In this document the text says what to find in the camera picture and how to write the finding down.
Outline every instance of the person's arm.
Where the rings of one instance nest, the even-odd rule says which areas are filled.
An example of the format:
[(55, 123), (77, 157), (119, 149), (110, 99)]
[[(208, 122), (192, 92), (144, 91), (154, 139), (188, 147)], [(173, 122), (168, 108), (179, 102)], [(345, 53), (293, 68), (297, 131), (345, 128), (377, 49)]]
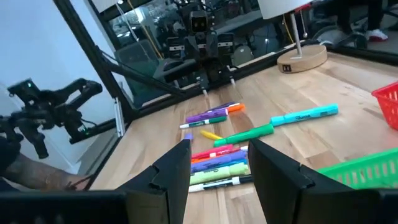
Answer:
[[(40, 190), (64, 190), (69, 182), (74, 184), (84, 178), (33, 161), (22, 154), (16, 157), (16, 160), (7, 167), (2, 176), (25, 187)], [(86, 183), (78, 185), (77, 190), (83, 190)]]

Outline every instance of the wooden table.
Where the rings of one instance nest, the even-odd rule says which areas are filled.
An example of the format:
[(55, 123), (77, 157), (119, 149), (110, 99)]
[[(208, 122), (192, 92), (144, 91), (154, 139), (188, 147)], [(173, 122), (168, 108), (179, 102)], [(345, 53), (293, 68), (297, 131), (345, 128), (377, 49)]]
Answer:
[[(338, 103), (340, 113), (275, 128), (261, 140), (297, 161), (318, 169), (396, 147), (398, 132), (391, 129), (370, 92), (398, 80), (397, 69), (342, 55), (329, 54), (313, 70), (282, 74), (277, 67), (134, 121), (91, 189), (115, 189), (140, 173), (193, 133), (192, 152), (212, 147), (200, 129), (229, 136), (267, 124), (271, 116)], [(246, 105), (226, 122), (181, 130), (188, 115), (229, 101)], [(252, 184), (189, 194), (184, 223), (265, 223)]]

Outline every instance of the blue marker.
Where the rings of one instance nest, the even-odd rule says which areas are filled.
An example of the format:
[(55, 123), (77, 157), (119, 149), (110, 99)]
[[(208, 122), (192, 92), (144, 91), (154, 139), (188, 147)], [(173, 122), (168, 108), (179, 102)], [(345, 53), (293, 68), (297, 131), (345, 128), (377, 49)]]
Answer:
[(238, 159), (238, 160), (235, 160), (235, 161), (231, 161), (231, 162), (227, 162), (227, 163), (224, 163), (224, 164), (220, 164), (220, 165), (218, 165), (216, 167), (212, 167), (212, 169), (220, 168), (220, 167), (224, 167), (224, 166), (231, 166), (231, 165), (239, 164), (241, 162), (243, 162), (246, 165), (248, 164), (248, 160), (247, 159)]
[(333, 114), (338, 114), (338, 105), (336, 103), (305, 111), (290, 113), (284, 116), (275, 116), (271, 118), (271, 124), (273, 127), (275, 127), (282, 124), (305, 121), (312, 118), (321, 118), (323, 116), (329, 116)]

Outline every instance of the lamp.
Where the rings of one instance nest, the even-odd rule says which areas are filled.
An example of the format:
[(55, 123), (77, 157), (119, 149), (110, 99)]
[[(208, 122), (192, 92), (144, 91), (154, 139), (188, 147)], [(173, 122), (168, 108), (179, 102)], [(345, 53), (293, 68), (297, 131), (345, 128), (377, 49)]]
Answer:
[(290, 14), (292, 28), (297, 50), (291, 50), (281, 55), (278, 60), (278, 68), (282, 73), (296, 73), (315, 68), (323, 64), (328, 56), (323, 45), (308, 45), (301, 47), (299, 32), (295, 20), (295, 10), (312, 2), (313, 0), (258, 0), (262, 17), (270, 19), (285, 13)]

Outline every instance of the round wooden base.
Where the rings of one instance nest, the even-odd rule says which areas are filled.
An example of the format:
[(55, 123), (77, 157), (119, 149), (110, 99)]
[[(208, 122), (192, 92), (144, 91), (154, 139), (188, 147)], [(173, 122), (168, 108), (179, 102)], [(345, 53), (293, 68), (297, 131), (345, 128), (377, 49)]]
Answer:
[(298, 57), (297, 49), (293, 49), (278, 58), (279, 71), (296, 73), (315, 68), (328, 59), (326, 47), (323, 45), (308, 45), (302, 47), (303, 55)]

